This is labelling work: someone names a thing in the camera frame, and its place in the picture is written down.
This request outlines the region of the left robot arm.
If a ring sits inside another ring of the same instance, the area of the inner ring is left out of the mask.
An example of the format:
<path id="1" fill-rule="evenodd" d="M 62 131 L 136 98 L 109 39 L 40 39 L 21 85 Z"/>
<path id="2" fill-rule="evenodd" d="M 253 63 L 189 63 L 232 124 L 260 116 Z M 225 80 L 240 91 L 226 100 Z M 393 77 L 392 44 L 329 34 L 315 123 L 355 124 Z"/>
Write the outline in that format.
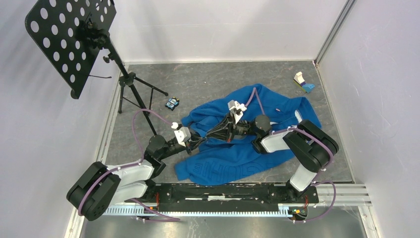
<path id="1" fill-rule="evenodd" d="M 152 136 L 138 161 L 115 166 L 92 163 L 68 191 L 67 201 L 89 221 L 99 218 L 108 207 L 131 198 L 152 201 L 156 189 L 151 179 L 166 167 L 163 159 L 182 151 L 190 153 L 207 140 L 186 127 L 174 134 L 171 140 Z"/>

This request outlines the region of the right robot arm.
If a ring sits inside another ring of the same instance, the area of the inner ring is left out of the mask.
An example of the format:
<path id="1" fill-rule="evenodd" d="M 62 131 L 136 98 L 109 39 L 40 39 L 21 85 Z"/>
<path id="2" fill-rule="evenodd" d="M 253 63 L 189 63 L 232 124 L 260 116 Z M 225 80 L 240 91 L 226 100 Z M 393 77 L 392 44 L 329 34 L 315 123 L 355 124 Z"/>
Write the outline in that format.
<path id="1" fill-rule="evenodd" d="M 266 115 L 259 115 L 249 122 L 241 120 L 236 113 L 228 113 L 206 133 L 206 138 L 230 141 L 235 136 L 247 135 L 254 136 L 252 146 L 260 154 L 290 150 L 298 159 L 300 165 L 286 183 L 286 196 L 292 202 L 299 202 L 306 196 L 306 190 L 315 177 L 339 151 L 335 140 L 308 119 L 273 131 Z"/>

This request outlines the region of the small blue toy robot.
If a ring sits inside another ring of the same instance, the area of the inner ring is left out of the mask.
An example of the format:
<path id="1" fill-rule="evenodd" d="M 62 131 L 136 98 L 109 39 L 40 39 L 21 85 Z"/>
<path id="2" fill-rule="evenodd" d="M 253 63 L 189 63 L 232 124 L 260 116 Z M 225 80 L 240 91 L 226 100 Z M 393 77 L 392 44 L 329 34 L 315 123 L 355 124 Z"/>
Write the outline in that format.
<path id="1" fill-rule="evenodd" d="M 167 103 L 165 104 L 165 107 L 171 111 L 174 111 L 175 108 L 179 105 L 180 100 L 176 97 L 170 98 Z"/>

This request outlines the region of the white blue toy block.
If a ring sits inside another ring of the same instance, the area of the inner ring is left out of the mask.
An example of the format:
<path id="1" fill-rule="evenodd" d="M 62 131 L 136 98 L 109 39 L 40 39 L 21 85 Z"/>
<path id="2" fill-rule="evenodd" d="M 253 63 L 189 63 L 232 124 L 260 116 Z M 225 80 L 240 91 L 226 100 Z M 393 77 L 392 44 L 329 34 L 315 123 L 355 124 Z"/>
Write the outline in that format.
<path id="1" fill-rule="evenodd" d="M 310 93 L 315 88 L 314 84 L 307 83 L 303 78 L 303 73 L 297 72 L 293 78 L 294 82 L 306 93 Z"/>

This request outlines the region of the black perforated music stand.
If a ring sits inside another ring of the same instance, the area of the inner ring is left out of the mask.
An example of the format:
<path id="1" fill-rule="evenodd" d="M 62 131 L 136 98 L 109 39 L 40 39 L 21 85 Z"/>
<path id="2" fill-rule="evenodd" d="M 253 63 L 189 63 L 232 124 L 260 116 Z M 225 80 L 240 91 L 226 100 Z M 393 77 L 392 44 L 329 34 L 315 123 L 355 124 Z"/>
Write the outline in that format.
<path id="1" fill-rule="evenodd" d="M 114 61 L 122 76 L 118 82 L 128 86 L 135 105 L 143 114 L 153 133 L 151 109 L 146 107 L 134 81 L 143 83 L 167 96 L 168 93 L 128 72 L 110 37 L 110 27 L 116 16 L 112 0 L 39 0 L 28 12 L 25 27 L 40 50 L 71 88 L 70 96 L 79 99 L 100 50 L 109 50 L 103 59 Z"/>

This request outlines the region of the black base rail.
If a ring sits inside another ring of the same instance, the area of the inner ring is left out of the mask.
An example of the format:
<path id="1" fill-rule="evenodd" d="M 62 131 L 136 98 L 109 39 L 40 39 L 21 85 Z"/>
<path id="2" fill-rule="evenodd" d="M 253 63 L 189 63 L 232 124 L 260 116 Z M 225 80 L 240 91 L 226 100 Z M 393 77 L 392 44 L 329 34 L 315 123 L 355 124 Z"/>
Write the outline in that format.
<path id="1" fill-rule="evenodd" d="M 304 206 L 319 202 L 310 186 L 296 192 L 285 183 L 228 183 L 204 186 L 194 183 L 157 183 L 137 199 L 155 203 L 160 212 L 274 212 L 279 204 Z"/>

